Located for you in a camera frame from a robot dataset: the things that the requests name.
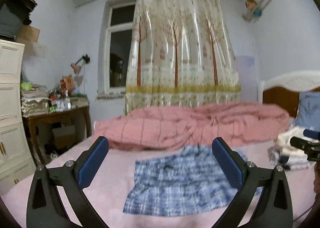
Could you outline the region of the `blue plaid flannel shirt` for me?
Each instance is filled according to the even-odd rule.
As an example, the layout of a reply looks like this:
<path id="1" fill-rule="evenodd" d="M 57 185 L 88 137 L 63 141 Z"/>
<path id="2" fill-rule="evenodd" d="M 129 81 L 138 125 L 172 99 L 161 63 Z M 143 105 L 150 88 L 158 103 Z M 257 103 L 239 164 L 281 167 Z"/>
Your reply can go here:
<path id="1" fill-rule="evenodd" d="M 227 207 L 232 188 L 208 146 L 186 146 L 180 153 L 137 160 L 134 186 L 123 213 L 180 217 Z"/>

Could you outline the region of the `folded white navy blanket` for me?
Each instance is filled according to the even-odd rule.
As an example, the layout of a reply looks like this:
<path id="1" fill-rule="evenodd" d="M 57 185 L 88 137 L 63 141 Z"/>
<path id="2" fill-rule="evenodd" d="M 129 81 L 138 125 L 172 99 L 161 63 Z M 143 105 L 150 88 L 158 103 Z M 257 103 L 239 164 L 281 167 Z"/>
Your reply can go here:
<path id="1" fill-rule="evenodd" d="M 288 171 L 298 171 L 314 167 L 315 162 L 308 161 L 307 155 L 303 150 L 290 145 L 292 137 L 302 138 L 307 142 L 319 143 L 318 140 L 304 136 L 303 131 L 304 128 L 296 126 L 278 135 L 273 146 L 268 149 L 271 165 L 279 165 Z"/>

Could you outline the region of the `blue floral pillow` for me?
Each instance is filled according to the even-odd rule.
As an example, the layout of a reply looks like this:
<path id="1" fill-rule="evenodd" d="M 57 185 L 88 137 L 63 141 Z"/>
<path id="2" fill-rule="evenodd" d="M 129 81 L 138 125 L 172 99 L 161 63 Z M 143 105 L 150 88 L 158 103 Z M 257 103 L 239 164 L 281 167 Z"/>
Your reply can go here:
<path id="1" fill-rule="evenodd" d="M 293 125 L 319 132 L 319 107 L 319 92 L 300 93 L 297 116 L 293 121 Z"/>

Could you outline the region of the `white drawer cabinet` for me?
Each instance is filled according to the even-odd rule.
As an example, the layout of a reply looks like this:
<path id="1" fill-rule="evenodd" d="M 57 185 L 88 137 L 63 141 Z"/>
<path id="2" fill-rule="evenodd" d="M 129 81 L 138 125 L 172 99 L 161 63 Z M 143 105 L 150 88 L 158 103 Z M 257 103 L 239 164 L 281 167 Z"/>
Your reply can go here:
<path id="1" fill-rule="evenodd" d="M 25 137 L 21 111 L 20 78 L 24 44 L 1 40 L 1 195 L 35 170 Z"/>

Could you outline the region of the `white wooden headboard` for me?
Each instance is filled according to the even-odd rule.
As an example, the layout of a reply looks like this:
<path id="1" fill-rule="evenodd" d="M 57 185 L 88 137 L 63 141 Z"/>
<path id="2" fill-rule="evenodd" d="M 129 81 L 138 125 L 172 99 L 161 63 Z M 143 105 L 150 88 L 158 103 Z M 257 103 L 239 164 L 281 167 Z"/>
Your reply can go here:
<path id="1" fill-rule="evenodd" d="M 276 104 L 295 118 L 298 112 L 299 94 L 318 91 L 319 71 L 293 71 L 261 81 L 258 86 L 258 101 Z"/>

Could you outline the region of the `dark wooden side table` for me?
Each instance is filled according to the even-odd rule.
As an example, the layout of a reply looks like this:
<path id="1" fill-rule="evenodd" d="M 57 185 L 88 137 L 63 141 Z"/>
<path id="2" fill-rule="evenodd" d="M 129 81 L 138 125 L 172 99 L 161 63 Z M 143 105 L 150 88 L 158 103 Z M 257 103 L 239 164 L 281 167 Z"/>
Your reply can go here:
<path id="1" fill-rule="evenodd" d="M 23 124 L 31 155 L 38 165 L 47 163 L 46 157 L 51 153 L 63 153 L 92 135 L 89 106 L 24 117 Z"/>

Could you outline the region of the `clear spray bottle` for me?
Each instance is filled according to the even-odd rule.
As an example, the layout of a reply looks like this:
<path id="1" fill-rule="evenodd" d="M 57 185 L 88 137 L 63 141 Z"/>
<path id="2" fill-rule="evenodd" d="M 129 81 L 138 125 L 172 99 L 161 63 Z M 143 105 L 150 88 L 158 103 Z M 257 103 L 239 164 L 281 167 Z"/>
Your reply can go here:
<path id="1" fill-rule="evenodd" d="M 68 95 L 68 91 L 67 91 L 67 90 L 65 91 L 64 104 L 65 104 L 65 108 L 66 108 L 67 110 L 70 110 L 70 109 L 72 108 L 71 100 L 70 100 L 70 97 L 69 97 L 69 95 Z"/>

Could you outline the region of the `stack of papers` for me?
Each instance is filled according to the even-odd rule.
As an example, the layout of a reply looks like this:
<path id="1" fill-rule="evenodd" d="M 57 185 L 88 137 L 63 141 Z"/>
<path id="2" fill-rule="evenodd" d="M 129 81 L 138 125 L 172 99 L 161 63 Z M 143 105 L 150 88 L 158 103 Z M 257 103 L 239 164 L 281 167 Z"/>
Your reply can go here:
<path id="1" fill-rule="evenodd" d="M 49 93 L 46 86 L 21 85 L 21 111 L 27 118 L 49 113 Z"/>

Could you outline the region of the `pink checked duvet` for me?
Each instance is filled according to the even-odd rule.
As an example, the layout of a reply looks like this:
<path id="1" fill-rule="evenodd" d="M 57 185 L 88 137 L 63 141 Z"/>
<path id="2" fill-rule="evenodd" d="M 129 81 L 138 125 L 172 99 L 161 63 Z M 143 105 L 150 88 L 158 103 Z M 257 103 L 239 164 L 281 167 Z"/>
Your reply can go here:
<path id="1" fill-rule="evenodd" d="M 207 104 L 195 108 L 152 106 L 96 121 L 92 139 L 104 136 L 118 150 L 176 150 L 210 146 L 221 137 L 230 147 L 277 138 L 290 125 L 287 111 L 257 102 Z"/>

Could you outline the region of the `tree print curtain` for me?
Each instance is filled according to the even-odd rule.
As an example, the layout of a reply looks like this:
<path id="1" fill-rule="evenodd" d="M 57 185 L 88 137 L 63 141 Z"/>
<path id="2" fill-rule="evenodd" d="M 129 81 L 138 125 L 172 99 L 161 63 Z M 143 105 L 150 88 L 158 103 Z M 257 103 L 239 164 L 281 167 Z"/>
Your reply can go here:
<path id="1" fill-rule="evenodd" d="M 220 0 L 137 0 L 125 112 L 240 99 L 235 55 Z"/>

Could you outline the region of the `cardboard box on cabinet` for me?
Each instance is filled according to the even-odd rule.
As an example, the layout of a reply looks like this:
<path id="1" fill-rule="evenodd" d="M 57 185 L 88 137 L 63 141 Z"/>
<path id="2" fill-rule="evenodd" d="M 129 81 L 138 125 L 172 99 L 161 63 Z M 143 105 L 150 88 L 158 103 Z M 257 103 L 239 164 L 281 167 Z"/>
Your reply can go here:
<path id="1" fill-rule="evenodd" d="M 40 30 L 30 25 L 23 25 L 18 37 L 31 43 L 38 42 Z"/>

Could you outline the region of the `dark bag on cabinet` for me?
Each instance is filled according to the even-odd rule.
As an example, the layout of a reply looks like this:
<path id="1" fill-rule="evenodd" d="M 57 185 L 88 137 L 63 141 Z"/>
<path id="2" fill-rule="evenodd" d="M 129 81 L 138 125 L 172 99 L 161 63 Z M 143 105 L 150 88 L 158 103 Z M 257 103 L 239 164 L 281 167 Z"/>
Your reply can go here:
<path id="1" fill-rule="evenodd" d="M 23 25 L 30 25 L 30 14 L 37 2 L 35 0 L 6 0 L 1 8 L 1 39 L 15 41 Z"/>

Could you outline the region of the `white framed window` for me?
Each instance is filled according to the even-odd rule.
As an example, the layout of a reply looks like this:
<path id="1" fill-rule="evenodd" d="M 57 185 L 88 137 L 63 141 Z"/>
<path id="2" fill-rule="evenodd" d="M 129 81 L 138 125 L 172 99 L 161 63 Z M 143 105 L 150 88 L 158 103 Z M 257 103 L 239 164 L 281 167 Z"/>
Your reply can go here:
<path id="1" fill-rule="evenodd" d="M 104 26 L 104 94 L 125 93 L 136 0 L 110 0 Z"/>

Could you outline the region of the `doll on wall pipe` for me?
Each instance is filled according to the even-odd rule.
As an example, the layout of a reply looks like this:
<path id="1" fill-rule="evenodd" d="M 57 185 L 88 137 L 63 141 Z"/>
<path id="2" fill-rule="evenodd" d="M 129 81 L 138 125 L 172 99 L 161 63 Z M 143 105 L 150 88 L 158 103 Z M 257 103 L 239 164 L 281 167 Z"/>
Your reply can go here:
<path id="1" fill-rule="evenodd" d="M 247 8 L 248 16 L 252 16 L 254 18 L 259 18 L 262 16 L 262 10 L 257 5 L 257 2 L 255 0 L 246 0 L 245 5 Z"/>

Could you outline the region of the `pink wall lamp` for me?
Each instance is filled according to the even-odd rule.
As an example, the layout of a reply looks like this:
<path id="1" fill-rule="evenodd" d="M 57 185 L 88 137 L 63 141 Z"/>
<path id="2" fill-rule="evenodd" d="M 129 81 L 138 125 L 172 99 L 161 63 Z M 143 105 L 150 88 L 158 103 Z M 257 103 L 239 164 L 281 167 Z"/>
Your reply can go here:
<path id="1" fill-rule="evenodd" d="M 71 68 L 73 69 L 74 74 L 79 74 L 84 65 L 89 64 L 91 61 L 88 54 L 83 55 L 80 59 L 78 59 L 75 63 L 71 63 Z"/>

